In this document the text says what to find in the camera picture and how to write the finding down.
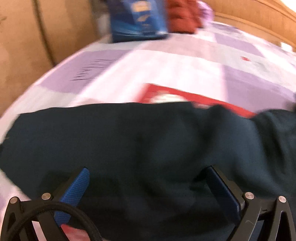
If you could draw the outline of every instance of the blue plastic bag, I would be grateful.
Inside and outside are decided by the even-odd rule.
[[[113,42],[162,39],[168,34],[163,0],[108,0]]]

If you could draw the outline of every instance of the bed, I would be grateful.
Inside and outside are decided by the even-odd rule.
[[[170,34],[164,40],[109,42],[106,36],[90,44],[30,86],[0,119],[0,143],[21,113],[139,102],[149,84],[254,113],[294,108],[294,54],[230,25],[212,22],[196,34]],[[12,196],[27,199],[0,171],[0,226]]]

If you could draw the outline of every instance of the metal screw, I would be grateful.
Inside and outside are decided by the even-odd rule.
[[[11,204],[15,204],[16,202],[17,202],[17,197],[11,198],[11,200],[10,200]]]
[[[254,198],[254,194],[251,193],[251,192],[246,192],[246,193],[245,193],[245,197],[246,197],[247,199],[253,199],[253,198]]]
[[[285,203],[287,199],[283,196],[279,196],[279,201]]]
[[[43,193],[42,196],[41,196],[41,198],[42,198],[43,200],[48,200],[48,199],[50,199],[50,197],[51,197],[51,195],[50,195],[50,193],[48,193],[48,192]]]

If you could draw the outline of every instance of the blue gripper pad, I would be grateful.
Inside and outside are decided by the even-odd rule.
[[[59,201],[76,207],[89,185],[89,179],[89,170],[87,168],[83,168],[76,179],[69,185],[68,189],[61,196]],[[54,219],[58,226],[68,223],[70,217],[70,214],[60,211],[55,211],[54,213]]]
[[[222,209],[226,219],[237,226],[241,220],[239,202],[213,167],[208,167],[205,171],[206,182]]]

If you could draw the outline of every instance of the dark fabric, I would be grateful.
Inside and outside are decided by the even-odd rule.
[[[79,208],[112,241],[226,240],[233,225],[201,171],[216,164],[243,191],[283,195],[295,215],[295,127],[293,112],[249,120],[188,102],[51,108],[15,121],[0,168],[36,198],[86,166]]]

